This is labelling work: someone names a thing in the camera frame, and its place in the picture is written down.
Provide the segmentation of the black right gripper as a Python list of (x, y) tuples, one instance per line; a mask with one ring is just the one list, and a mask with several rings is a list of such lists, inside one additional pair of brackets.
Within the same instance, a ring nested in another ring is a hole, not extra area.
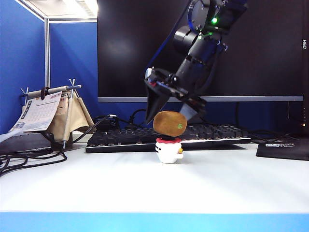
[(187, 121), (197, 120), (205, 115), (206, 101), (200, 97), (193, 98), (190, 94), (194, 83), (191, 68), (180, 68), (177, 73), (148, 68), (144, 82), (147, 90), (146, 124), (153, 120), (171, 96), (183, 102), (180, 113)]

